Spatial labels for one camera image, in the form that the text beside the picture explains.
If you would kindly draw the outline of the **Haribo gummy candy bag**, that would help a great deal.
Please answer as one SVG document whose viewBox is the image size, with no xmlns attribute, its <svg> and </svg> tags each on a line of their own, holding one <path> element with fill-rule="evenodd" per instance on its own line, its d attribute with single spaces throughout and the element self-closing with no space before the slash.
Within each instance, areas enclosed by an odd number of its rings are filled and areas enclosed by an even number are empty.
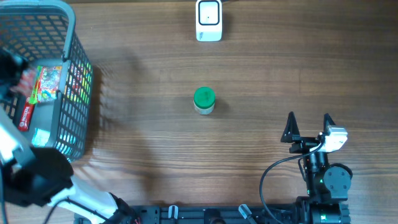
<svg viewBox="0 0 398 224">
<path fill-rule="evenodd" d="M 35 105 L 57 99 L 57 91 L 60 84 L 62 66 L 37 66 L 35 85 L 27 102 Z"/>
</svg>

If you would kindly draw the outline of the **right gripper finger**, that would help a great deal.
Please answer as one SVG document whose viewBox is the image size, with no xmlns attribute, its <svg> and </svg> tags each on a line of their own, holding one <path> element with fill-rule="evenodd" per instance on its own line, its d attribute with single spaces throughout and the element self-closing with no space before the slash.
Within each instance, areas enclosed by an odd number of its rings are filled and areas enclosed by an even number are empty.
<svg viewBox="0 0 398 224">
<path fill-rule="evenodd" d="M 300 140 L 300 131 L 297 125 L 295 114 L 291 111 L 288 114 L 287 123 L 282 133 L 280 141 L 283 143 L 293 143 Z"/>
<path fill-rule="evenodd" d="M 332 120 L 331 116 L 328 113 L 325 113 L 323 117 L 323 133 L 330 134 L 335 126 L 336 124 Z"/>
</svg>

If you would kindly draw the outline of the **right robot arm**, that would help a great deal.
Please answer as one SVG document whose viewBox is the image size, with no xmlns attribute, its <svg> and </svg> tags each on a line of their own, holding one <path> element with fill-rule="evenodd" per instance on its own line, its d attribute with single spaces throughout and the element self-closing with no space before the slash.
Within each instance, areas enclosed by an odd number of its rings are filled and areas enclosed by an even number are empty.
<svg viewBox="0 0 398 224">
<path fill-rule="evenodd" d="M 337 126 L 327 113 L 323 131 L 316 137 L 303 137 L 291 111 L 280 139 L 290 143 L 289 152 L 302 160 L 300 172 L 306 183 L 307 196 L 297 197 L 292 223 L 349 223 L 348 199 L 352 170 L 341 164 L 330 164 L 328 155 L 340 150 L 348 140 L 348 132 Z"/>
</svg>

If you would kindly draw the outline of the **small red snack box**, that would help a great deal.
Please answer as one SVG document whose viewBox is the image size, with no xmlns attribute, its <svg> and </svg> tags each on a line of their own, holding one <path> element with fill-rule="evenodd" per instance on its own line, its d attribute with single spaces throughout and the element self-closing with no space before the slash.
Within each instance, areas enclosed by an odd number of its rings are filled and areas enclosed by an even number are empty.
<svg viewBox="0 0 398 224">
<path fill-rule="evenodd" d="M 30 97 L 35 87 L 38 70 L 36 68 L 28 68 L 22 72 L 21 78 L 16 86 L 11 87 L 14 93 L 20 93 L 25 97 Z"/>
</svg>

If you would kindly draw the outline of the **red Nescafe coffee stick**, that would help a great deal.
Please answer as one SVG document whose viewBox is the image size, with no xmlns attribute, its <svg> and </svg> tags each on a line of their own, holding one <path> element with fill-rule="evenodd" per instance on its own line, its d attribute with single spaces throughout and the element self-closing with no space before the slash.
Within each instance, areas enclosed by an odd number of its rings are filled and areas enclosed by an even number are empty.
<svg viewBox="0 0 398 224">
<path fill-rule="evenodd" d="M 29 125 L 30 121 L 32 119 L 32 115 L 34 112 L 34 106 L 33 104 L 30 104 L 28 102 L 25 103 L 24 109 L 22 112 L 22 116 L 20 118 L 19 124 L 18 124 L 18 130 L 20 131 L 28 131 L 29 130 Z"/>
</svg>

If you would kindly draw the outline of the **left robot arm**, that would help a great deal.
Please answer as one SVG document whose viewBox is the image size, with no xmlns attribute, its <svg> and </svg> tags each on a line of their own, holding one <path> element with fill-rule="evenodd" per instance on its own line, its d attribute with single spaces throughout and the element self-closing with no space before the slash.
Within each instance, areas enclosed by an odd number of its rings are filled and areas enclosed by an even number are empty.
<svg viewBox="0 0 398 224">
<path fill-rule="evenodd" d="M 9 92 L 10 86 L 16 86 L 22 73 L 29 67 L 29 61 L 1 48 L 1 82 L 5 78 L 5 89 L 1 98 Z M 59 128 L 64 134 L 80 131 L 87 127 L 90 99 L 88 104 L 73 101 L 67 96 L 57 97 L 59 101 Z M 91 223 L 122 223 L 129 220 L 139 223 L 138 213 L 124 200 L 109 192 L 97 190 L 73 175 L 73 168 L 67 157 L 57 148 L 33 147 L 12 124 L 8 115 L 1 109 L 1 149 L 10 150 L 12 158 L 1 163 L 1 206 L 4 223 L 7 221 L 4 202 L 21 207 L 35 204 L 52 205 L 44 223 L 47 223 L 56 207 L 64 208 L 89 219 Z"/>
</svg>

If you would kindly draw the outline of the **green lid jar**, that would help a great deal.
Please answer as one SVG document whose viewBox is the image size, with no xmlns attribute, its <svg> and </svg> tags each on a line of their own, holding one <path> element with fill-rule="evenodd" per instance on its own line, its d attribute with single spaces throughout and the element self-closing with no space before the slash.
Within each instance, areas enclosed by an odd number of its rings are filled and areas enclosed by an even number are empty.
<svg viewBox="0 0 398 224">
<path fill-rule="evenodd" d="M 203 86 L 198 88 L 193 96 L 195 110 L 200 115 L 210 114 L 215 107 L 216 95 L 212 88 Z"/>
</svg>

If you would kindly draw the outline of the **light blue tissue pack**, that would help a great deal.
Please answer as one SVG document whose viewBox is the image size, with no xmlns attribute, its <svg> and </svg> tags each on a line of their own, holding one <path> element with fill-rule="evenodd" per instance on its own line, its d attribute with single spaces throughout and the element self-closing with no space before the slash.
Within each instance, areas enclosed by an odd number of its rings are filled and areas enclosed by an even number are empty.
<svg viewBox="0 0 398 224">
<path fill-rule="evenodd" d="M 31 143 L 35 147 L 45 147 L 49 141 L 49 137 L 50 137 L 49 131 L 35 128 L 35 133 L 33 135 Z"/>
</svg>

